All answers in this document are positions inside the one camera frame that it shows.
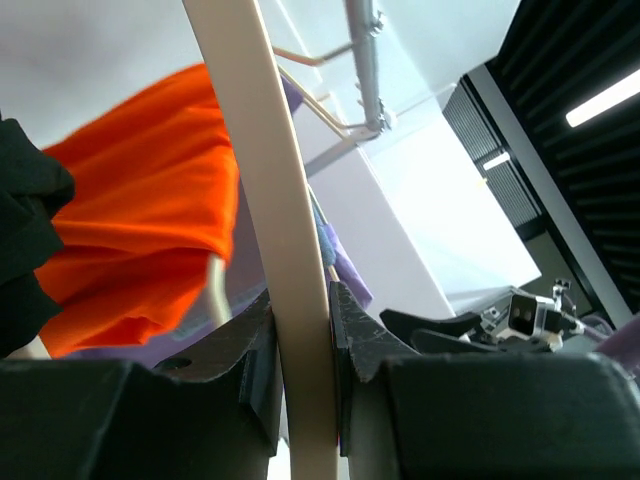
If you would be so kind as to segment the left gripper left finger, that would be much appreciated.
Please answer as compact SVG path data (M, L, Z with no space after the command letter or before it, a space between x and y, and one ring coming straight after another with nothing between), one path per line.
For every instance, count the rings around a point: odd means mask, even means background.
M191 347L130 361L5 360L5 479L263 479L282 397L267 294Z

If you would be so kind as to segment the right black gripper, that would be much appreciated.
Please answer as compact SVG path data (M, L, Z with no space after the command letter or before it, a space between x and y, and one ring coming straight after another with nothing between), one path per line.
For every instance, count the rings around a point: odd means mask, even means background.
M434 320L386 309L380 313L384 326L419 353L551 353L541 340L515 339L500 343L462 340L481 327L480 315L468 312L454 318Z

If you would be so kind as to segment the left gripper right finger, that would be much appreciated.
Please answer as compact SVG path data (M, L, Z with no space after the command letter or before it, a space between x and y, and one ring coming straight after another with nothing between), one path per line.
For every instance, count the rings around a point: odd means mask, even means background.
M596 354L422 353L329 290L354 479L635 479L639 390Z

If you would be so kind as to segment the black trousers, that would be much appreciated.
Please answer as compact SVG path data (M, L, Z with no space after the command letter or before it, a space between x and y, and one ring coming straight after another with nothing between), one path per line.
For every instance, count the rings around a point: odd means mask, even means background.
M55 215L75 195L71 173L1 119L1 356L31 343L61 312L36 270L63 248Z

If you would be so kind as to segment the pink wooden hanger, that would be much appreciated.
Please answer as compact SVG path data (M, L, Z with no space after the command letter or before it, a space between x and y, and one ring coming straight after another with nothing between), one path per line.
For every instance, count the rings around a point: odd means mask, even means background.
M338 476L329 305L307 180L260 6L187 1L253 220L280 345L291 476Z

